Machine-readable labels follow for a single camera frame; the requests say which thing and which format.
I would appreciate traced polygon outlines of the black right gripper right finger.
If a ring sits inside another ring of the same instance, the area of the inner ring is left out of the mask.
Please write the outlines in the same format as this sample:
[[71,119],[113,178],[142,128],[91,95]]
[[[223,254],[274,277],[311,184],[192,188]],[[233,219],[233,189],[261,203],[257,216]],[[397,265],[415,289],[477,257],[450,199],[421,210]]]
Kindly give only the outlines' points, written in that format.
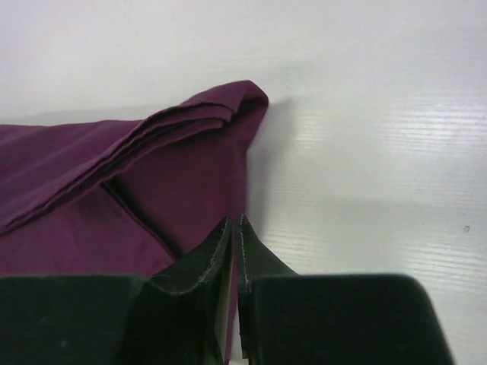
[[247,217],[236,226],[242,355],[251,364],[452,364],[430,297],[407,275],[299,275]]

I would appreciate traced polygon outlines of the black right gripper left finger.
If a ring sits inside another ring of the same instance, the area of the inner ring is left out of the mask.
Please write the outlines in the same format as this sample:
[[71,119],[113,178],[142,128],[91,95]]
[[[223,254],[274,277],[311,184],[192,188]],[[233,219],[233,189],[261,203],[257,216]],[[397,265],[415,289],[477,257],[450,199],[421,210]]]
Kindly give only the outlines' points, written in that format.
[[147,278],[1,279],[3,364],[222,364],[232,220]]

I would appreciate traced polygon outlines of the purple cloth mat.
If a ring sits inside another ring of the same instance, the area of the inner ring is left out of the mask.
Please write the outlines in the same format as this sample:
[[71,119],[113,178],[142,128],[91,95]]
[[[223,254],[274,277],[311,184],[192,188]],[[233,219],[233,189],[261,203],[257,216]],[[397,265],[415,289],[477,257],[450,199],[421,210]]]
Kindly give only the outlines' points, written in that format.
[[227,363],[247,152],[268,106],[236,81],[141,120],[3,125],[1,279],[150,278],[231,219]]

